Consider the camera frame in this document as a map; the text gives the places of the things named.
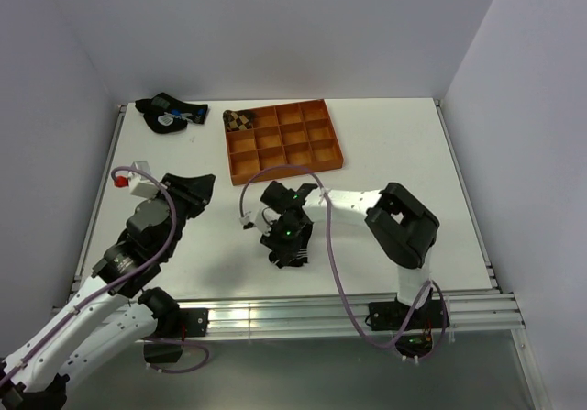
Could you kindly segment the black white striped sock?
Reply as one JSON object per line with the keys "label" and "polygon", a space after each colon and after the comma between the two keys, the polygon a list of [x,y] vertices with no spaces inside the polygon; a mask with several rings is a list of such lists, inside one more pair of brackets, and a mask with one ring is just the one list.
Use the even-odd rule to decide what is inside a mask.
{"label": "black white striped sock", "polygon": [[268,259],[271,264],[279,269],[292,267],[303,267],[308,263],[307,247],[299,249],[276,249],[269,253]]}

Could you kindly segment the brown yellow argyle sock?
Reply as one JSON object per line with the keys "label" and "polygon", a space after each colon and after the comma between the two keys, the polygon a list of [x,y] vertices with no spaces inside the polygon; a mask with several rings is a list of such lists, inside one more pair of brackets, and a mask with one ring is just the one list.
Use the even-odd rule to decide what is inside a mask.
{"label": "brown yellow argyle sock", "polygon": [[237,132],[253,129],[256,114],[249,110],[226,110],[222,117],[226,132]]}

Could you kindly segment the orange compartment tray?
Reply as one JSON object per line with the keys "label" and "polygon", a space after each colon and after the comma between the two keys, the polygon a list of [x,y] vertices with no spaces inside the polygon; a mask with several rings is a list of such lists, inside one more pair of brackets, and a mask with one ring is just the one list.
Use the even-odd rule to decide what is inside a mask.
{"label": "orange compartment tray", "polygon": [[258,181],[340,169],[344,156],[327,103],[323,99],[240,109],[256,114],[253,129],[226,132],[230,180],[243,185],[258,172]]}

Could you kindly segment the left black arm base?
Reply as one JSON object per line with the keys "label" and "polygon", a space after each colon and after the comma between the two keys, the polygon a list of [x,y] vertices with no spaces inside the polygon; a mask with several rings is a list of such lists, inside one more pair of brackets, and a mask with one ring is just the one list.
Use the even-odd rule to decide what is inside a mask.
{"label": "left black arm base", "polygon": [[209,310],[204,307],[180,308],[176,336],[181,339],[203,338],[207,334]]}

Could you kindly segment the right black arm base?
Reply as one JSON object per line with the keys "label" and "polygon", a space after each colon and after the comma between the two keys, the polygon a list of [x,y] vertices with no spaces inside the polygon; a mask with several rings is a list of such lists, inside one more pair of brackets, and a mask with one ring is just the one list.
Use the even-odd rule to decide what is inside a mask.
{"label": "right black arm base", "polygon": [[[365,324],[373,331],[397,331],[404,322],[409,307],[397,301],[368,303],[369,313]],[[431,300],[427,305],[416,309],[406,327],[410,330],[448,328],[450,320],[440,300]]]}

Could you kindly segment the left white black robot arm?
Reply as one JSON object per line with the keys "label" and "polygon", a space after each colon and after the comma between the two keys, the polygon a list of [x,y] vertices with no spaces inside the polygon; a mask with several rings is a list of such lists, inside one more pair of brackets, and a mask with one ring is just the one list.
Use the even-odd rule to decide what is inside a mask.
{"label": "left white black robot arm", "polygon": [[142,177],[146,190],[117,242],[108,248],[77,294],[20,349],[1,361],[1,404],[6,409],[61,409],[67,392],[125,346],[146,339],[180,345],[186,335],[177,302],[148,284],[160,273],[188,220],[202,214],[213,174],[157,181],[132,167],[113,170],[117,186]]}

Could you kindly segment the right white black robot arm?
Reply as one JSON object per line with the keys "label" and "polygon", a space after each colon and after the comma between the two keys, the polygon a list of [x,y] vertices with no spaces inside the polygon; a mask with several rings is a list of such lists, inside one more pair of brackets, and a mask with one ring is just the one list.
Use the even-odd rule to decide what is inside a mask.
{"label": "right white black robot arm", "polygon": [[399,183],[373,191],[323,190],[315,183],[288,189],[273,181],[261,195],[254,220],[260,244],[278,268],[308,263],[314,223],[330,219],[366,227],[385,255],[398,266],[396,307],[399,321],[417,327],[429,313],[431,295],[427,254],[437,240],[439,221]]}

